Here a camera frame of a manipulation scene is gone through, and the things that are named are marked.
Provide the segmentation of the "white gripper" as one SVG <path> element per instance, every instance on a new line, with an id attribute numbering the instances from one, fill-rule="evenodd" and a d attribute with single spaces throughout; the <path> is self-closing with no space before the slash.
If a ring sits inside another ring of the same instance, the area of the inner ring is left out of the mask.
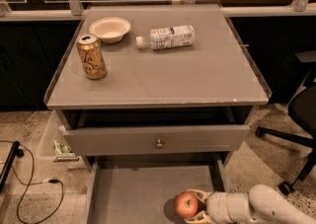
<path id="1" fill-rule="evenodd" d="M 232 224 L 252 220 L 252 210 L 247 193 L 211 192 L 200 189 L 189 189 L 197 199 L 206 204 L 207 213 L 202 210 L 195 216 L 185 218 L 187 224 Z"/>

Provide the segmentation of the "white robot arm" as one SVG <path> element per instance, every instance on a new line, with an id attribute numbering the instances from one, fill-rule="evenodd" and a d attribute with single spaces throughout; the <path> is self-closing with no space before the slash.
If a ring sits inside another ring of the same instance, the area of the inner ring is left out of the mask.
<path id="1" fill-rule="evenodd" d="M 278 191 L 255 185 L 248 192 L 206 192 L 189 189 L 206 206 L 187 224 L 316 224 L 316 220 L 287 201 Z"/>

